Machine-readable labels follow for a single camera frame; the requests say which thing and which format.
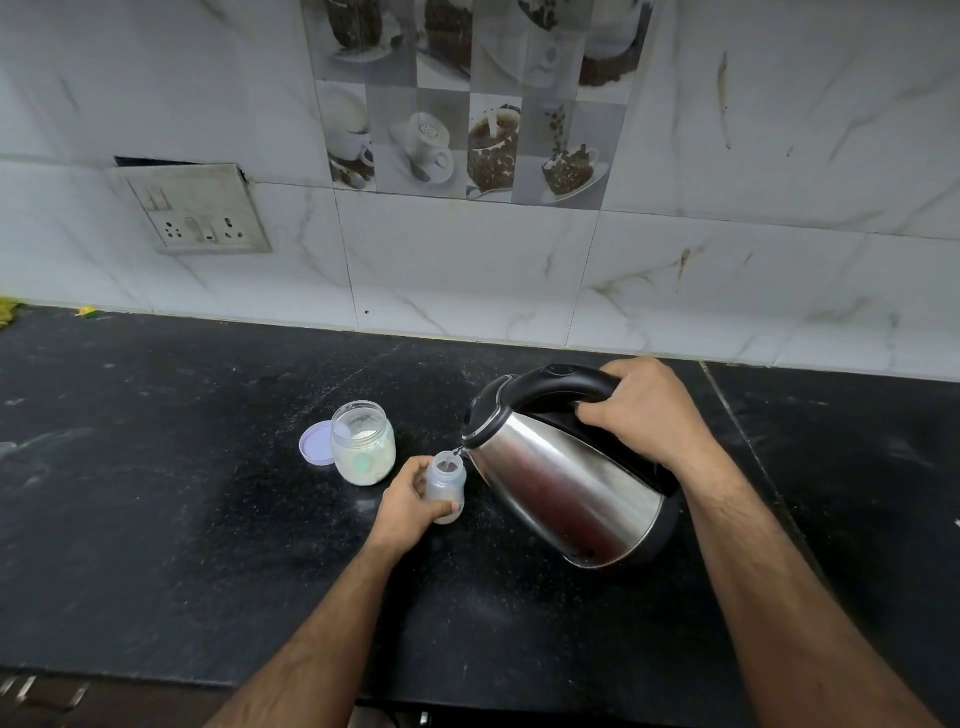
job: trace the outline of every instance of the switch plate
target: switch plate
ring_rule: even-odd
[[[120,167],[168,255],[269,253],[236,164]]]

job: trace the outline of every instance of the purple lid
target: purple lid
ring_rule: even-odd
[[[330,420],[310,427],[300,437],[300,454],[311,465],[333,465],[333,450],[330,448]]]

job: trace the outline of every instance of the jar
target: jar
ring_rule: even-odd
[[[453,500],[460,504],[456,513],[436,519],[433,523],[447,525],[460,518],[464,512],[464,484],[467,482],[467,469],[460,455],[449,450],[438,452],[426,471],[425,500]]]
[[[374,485],[396,462],[394,426],[376,402],[352,401],[331,420],[330,449],[340,475],[353,485]]]

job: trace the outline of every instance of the stainless steel kettle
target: stainless steel kettle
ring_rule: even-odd
[[[464,417],[463,446],[483,479],[583,569],[652,559],[680,511],[670,471],[576,417],[578,401],[607,400],[619,382],[596,369],[551,364],[492,381]]]

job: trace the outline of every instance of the forearm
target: forearm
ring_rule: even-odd
[[[394,554],[364,546],[294,637],[207,728],[344,728]]]
[[[764,726],[936,726],[719,445],[682,471],[697,538]]]

